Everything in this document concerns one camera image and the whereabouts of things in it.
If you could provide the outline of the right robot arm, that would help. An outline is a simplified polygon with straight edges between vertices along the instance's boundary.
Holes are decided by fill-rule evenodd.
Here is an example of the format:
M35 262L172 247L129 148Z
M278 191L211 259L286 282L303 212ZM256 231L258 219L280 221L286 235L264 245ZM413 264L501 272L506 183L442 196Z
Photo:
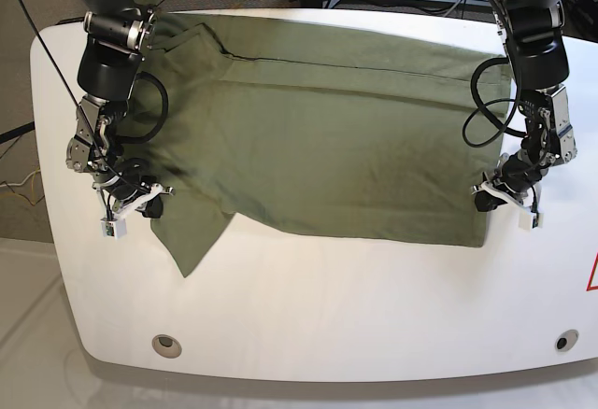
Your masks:
M150 173L148 162L125 158L124 149L149 142L168 115L164 85L141 69L153 37L158 0L82 1L88 8L83 18L87 41L78 68L78 85L84 95L77 106L77 129L67 147L66 165L93 176L93 187L103 204L115 201L106 207L108 220L116 220L127 210L157 219L164 211L158 179ZM117 127L129 111L138 81L157 89L161 114L146 134L120 135Z

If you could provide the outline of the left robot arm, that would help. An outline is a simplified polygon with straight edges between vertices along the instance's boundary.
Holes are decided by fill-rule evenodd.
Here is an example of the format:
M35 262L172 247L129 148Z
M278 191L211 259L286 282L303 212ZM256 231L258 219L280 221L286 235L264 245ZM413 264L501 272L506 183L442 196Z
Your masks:
M538 219L539 182L549 168L566 164L577 155L574 129L569 117L565 80L569 63L562 38L562 0L487 0L503 40L505 57L483 62L474 72L470 89L476 112L486 118L498 134L520 139L520 149L505 155L473 190L478 211L487 213L501 205L524 206ZM516 91L511 114L524 117L525 129L509 127L512 116L499 121L491 102L482 100L477 89L481 74L488 68L508 65Z

